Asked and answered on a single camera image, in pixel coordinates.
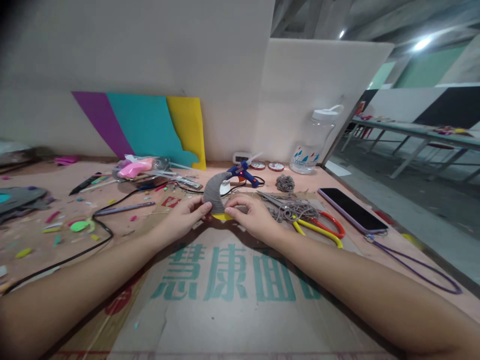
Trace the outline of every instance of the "phone case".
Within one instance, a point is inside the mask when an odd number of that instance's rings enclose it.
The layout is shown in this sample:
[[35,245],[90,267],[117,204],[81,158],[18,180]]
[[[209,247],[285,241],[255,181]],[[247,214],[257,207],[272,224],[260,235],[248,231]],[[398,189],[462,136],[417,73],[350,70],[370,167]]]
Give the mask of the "phone case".
[[351,222],[361,233],[363,234],[379,234],[379,233],[383,233],[385,232],[386,230],[388,230],[388,226],[387,226],[387,229],[378,229],[378,230],[367,230],[366,228],[364,228],[362,225],[360,225],[353,217],[351,217],[343,208],[341,208],[335,201],[333,201],[330,197],[327,196],[327,194],[325,194],[321,188],[318,189],[317,191],[322,197],[325,198],[325,200],[327,200],[330,205],[332,205],[336,210],[338,210],[338,212],[340,214],[343,215],[344,218],[346,218],[349,222]]

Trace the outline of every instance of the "purple foam sheet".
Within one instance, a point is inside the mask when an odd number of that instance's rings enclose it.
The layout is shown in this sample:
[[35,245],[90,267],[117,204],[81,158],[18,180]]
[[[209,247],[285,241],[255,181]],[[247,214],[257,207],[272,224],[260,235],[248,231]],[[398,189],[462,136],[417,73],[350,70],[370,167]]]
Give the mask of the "purple foam sheet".
[[78,105],[107,145],[120,159],[134,154],[104,92],[72,91]]

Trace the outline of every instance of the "bottle label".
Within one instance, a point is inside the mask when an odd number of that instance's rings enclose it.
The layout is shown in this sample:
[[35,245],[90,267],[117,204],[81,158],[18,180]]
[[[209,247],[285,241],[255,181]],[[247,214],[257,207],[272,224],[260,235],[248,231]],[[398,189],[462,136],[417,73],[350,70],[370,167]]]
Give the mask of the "bottle label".
[[319,159],[320,154],[315,151],[313,146],[299,146],[292,161],[301,168],[313,168]]

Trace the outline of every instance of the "smartphone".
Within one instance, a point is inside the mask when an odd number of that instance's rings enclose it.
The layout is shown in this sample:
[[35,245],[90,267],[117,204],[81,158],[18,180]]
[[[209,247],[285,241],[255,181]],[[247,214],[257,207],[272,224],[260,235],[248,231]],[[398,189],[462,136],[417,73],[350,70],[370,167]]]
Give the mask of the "smartphone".
[[363,234],[378,234],[388,226],[337,188],[319,188],[318,193]]

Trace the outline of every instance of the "teal foam sheet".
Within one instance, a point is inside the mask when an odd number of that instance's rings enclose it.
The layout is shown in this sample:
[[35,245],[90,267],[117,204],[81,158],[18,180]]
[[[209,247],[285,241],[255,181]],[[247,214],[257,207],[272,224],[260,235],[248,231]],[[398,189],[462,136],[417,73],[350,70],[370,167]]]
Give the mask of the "teal foam sheet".
[[137,156],[163,156],[191,167],[199,158],[184,151],[170,118],[165,96],[107,93],[108,101]]

